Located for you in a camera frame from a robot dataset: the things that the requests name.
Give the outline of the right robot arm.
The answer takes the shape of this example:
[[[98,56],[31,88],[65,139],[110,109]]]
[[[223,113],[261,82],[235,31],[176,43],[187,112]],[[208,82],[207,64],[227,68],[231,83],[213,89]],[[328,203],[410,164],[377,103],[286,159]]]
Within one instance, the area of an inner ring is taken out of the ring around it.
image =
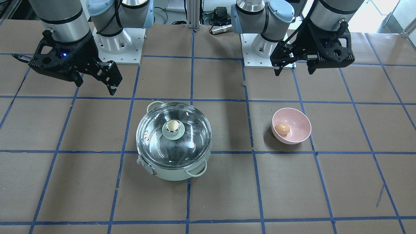
[[[154,24],[153,0],[88,0],[87,10],[95,25],[89,27],[78,0],[30,0],[45,30],[32,57],[13,54],[36,73],[83,83],[81,74],[102,82],[114,95],[123,77],[115,61],[103,61],[99,48],[110,54],[133,49],[127,29],[147,29]]]

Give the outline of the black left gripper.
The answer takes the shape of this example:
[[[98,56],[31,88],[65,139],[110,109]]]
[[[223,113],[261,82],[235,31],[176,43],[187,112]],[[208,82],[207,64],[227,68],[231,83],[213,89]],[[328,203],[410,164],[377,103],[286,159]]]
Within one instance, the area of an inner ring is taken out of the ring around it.
[[[293,46],[277,45],[270,55],[275,76],[279,76],[286,65],[299,60],[306,61],[309,74],[317,69],[345,68],[354,63],[348,26],[346,21],[341,21],[334,31],[324,31],[307,20],[298,31]]]

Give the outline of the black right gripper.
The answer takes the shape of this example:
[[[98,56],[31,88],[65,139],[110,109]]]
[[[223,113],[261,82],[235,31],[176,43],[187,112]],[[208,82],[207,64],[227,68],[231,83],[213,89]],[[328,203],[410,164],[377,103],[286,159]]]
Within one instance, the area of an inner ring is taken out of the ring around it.
[[[27,63],[39,74],[74,82],[78,87],[83,83],[80,73],[91,75],[105,84],[111,96],[116,93],[123,77],[115,61],[100,62],[91,30],[75,42],[58,42],[52,36],[51,30],[43,31],[43,39],[32,57],[20,54],[12,56]]]

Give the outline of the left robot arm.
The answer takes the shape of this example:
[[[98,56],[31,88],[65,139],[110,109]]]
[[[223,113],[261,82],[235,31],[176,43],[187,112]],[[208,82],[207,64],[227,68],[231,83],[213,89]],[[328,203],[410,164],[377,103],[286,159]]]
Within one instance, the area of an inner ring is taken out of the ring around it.
[[[309,74],[317,69],[344,68],[355,62],[349,20],[362,0],[314,0],[299,27],[284,39],[298,16],[285,0],[237,0],[231,6],[231,25],[238,34],[255,33],[261,41],[275,45],[266,54],[276,76],[299,60],[306,61]]]

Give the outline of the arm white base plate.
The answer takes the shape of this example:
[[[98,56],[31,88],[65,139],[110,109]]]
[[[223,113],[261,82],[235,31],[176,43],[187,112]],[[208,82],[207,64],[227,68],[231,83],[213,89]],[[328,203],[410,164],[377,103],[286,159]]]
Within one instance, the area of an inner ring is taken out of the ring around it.
[[[98,48],[98,57],[101,61],[114,61],[118,65],[140,65],[146,29],[124,28],[113,37],[104,37],[96,33],[93,36]]]
[[[240,34],[245,68],[273,69],[270,55],[277,43],[265,40],[259,33]]]

